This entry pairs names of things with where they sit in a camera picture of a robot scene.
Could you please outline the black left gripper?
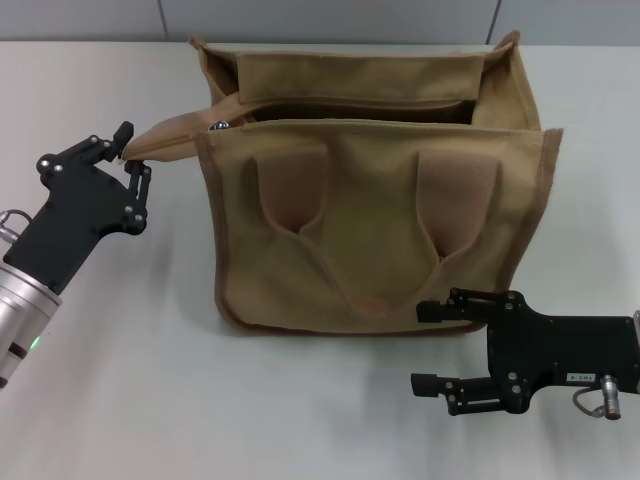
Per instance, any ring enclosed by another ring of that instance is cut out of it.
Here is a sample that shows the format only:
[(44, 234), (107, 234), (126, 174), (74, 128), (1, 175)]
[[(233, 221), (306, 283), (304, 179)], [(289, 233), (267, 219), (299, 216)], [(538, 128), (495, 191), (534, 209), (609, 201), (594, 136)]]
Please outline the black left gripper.
[(95, 166), (120, 159), (133, 136), (134, 125), (125, 121), (110, 140), (90, 135), (58, 154), (43, 155), (36, 169), (48, 199), (3, 261), (60, 293), (102, 238), (141, 234), (147, 226), (151, 168), (127, 161), (125, 186)]

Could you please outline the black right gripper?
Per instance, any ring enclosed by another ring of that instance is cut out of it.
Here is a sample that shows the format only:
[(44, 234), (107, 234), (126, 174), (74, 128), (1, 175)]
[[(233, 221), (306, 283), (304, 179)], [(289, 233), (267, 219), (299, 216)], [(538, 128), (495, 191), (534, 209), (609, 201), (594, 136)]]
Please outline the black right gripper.
[(533, 395), (551, 386), (603, 392), (605, 412), (620, 412), (617, 396), (636, 392), (636, 320), (629, 316), (553, 316), (524, 296), (452, 288), (444, 302), (416, 305), (419, 323), (489, 323), (490, 376), (460, 379), (412, 373), (416, 397), (443, 396), (451, 416), (526, 412)]

